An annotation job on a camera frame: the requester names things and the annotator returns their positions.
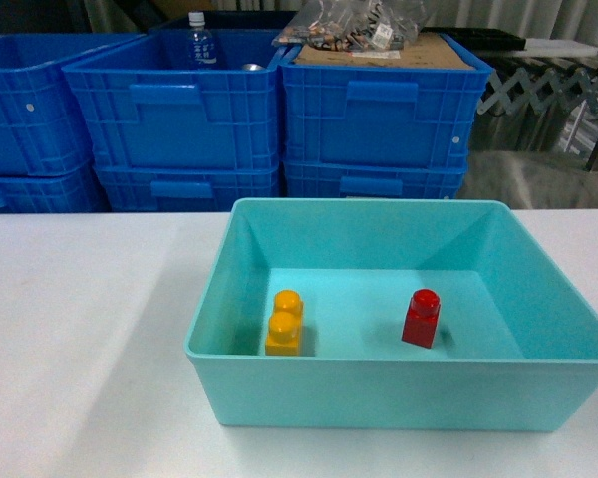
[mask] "cardboard sheet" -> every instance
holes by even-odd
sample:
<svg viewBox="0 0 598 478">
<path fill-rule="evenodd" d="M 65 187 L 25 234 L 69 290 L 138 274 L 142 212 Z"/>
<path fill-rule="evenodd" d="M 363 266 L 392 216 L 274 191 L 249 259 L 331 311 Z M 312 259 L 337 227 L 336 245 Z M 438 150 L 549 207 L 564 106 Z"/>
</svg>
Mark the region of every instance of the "cardboard sheet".
<svg viewBox="0 0 598 478">
<path fill-rule="evenodd" d="M 356 56 L 348 52 L 321 51 L 305 45 L 294 63 L 297 65 L 473 70 L 473 67 L 465 63 L 436 33 L 422 33 L 414 45 L 400 51 L 365 52 L 365 54 Z"/>
</svg>

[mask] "stacked crates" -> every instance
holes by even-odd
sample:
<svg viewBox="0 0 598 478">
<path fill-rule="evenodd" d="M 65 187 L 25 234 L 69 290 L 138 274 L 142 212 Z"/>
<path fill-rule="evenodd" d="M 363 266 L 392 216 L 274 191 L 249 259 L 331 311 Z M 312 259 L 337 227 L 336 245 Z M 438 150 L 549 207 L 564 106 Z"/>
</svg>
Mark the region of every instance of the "stacked crates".
<svg viewBox="0 0 598 478">
<path fill-rule="evenodd" d="M 188 68 L 185 30 L 64 69 L 114 211 L 229 211 L 242 197 L 278 195 L 277 32 L 212 33 L 213 70 Z"/>
<path fill-rule="evenodd" d="M 491 68 L 444 37 L 469 70 L 282 62 L 288 195 L 454 198 Z"/>
<path fill-rule="evenodd" d="M 61 68 L 137 35 L 0 37 L 0 212 L 109 208 L 92 146 Z"/>
</svg>

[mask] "plastic water bottle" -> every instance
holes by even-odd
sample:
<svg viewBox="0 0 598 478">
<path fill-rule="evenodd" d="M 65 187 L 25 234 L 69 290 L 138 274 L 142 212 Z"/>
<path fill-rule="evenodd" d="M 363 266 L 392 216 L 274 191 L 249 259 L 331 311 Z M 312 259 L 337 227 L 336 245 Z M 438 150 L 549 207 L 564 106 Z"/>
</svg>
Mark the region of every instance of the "plastic water bottle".
<svg viewBox="0 0 598 478">
<path fill-rule="evenodd" d="M 217 64 L 215 40 L 204 27 L 203 12 L 188 13 L 188 58 L 192 70 L 210 70 Z"/>
</svg>

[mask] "red lego brick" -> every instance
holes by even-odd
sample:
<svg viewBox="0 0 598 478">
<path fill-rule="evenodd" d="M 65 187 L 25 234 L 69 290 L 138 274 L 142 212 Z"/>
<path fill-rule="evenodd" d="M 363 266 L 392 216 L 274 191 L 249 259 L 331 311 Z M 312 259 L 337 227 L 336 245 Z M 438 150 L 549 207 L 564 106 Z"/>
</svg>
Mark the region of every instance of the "red lego brick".
<svg viewBox="0 0 598 478">
<path fill-rule="evenodd" d="M 435 339 L 441 299 L 435 291 L 420 289 L 412 295 L 401 340 L 430 349 Z"/>
</svg>

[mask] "white table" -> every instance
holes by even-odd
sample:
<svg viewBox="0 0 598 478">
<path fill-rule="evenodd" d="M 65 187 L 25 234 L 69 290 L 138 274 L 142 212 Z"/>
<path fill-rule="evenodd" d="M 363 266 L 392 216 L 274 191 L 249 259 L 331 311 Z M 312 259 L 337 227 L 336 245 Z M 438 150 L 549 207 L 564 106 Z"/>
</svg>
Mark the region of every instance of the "white table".
<svg viewBox="0 0 598 478">
<path fill-rule="evenodd" d="M 598 210 L 518 217 L 598 312 Z M 222 427 L 183 352 L 227 214 L 0 216 L 0 477 L 598 476 L 554 433 Z"/>
</svg>

